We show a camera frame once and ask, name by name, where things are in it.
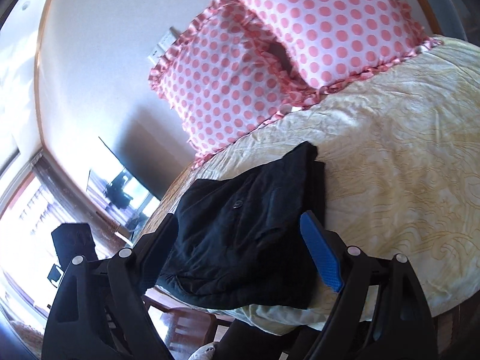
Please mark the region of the black pants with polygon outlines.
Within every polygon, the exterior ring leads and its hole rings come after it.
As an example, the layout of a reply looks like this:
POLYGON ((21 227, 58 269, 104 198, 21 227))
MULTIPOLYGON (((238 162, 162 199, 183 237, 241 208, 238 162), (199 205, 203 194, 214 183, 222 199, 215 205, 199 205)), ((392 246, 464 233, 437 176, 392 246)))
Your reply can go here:
POLYGON ((176 299, 212 310, 305 310, 318 273, 300 217, 326 216, 325 165, 304 141, 227 180, 196 180, 175 212, 179 229, 156 281, 176 299))

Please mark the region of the wall socket plate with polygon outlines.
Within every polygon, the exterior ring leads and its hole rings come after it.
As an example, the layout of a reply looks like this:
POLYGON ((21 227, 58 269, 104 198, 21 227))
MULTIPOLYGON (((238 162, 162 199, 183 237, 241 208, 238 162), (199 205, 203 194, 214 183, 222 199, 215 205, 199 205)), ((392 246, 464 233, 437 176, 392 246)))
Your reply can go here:
POLYGON ((169 47, 171 47, 171 45, 179 38, 179 36, 180 33, 174 27, 170 27, 160 37, 160 40, 156 42, 152 51, 147 57, 152 66, 155 66, 156 63, 158 63, 160 57, 166 53, 169 47))

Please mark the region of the yellow patterned bedspread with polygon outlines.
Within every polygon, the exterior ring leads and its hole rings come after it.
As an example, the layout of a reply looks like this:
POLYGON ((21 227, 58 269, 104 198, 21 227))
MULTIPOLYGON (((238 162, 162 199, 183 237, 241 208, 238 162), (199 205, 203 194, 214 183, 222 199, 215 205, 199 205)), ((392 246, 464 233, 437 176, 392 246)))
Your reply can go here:
POLYGON ((185 169, 145 232, 194 180, 232 178, 309 141, 325 164, 327 228, 366 254, 406 255, 433 315, 467 301, 479 291, 479 48, 438 42, 185 169))

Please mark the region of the left pink polka dot pillow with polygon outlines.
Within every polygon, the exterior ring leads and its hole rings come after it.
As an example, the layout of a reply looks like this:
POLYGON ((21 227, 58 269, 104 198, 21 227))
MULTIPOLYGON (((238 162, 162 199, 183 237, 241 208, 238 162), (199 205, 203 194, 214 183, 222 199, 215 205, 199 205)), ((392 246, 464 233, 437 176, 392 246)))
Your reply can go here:
POLYGON ((149 84, 181 119, 194 166, 294 109, 320 102, 270 53, 274 35, 240 0, 211 0, 151 69, 149 84))

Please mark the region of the wooden chair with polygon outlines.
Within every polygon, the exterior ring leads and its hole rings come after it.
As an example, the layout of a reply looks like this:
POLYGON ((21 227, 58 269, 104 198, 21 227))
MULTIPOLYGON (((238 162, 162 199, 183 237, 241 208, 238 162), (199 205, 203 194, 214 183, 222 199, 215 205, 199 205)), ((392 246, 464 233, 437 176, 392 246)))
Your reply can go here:
POLYGON ((188 359, 201 346, 222 337, 232 323, 189 307, 169 307, 148 295, 142 299, 154 328, 174 359, 188 359))

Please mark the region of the right pink polka dot pillow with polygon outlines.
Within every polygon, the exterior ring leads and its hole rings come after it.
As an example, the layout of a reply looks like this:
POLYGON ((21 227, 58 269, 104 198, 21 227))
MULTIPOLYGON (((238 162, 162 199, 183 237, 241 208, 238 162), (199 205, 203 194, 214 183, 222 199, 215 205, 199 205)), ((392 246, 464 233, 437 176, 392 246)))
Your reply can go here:
POLYGON ((285 47, 295 72, 323 94, 431 50, 399 0, 241 0, 285 47))

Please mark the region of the pink polka dot pillow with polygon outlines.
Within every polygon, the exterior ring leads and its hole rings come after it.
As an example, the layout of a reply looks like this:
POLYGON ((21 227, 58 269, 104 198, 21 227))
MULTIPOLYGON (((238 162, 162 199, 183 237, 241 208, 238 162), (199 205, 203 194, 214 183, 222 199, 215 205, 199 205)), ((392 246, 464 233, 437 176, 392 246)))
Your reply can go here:
POLYGON ((399 0, 241 0, 285 47, 295 72, 323 94, 431 50, 399 0))
POLYGON ((151 69, 149 84, 181 119, 194 166, 294 109, 320 102, 270 53, 274 35, 240 0, 211 0, 151 69))

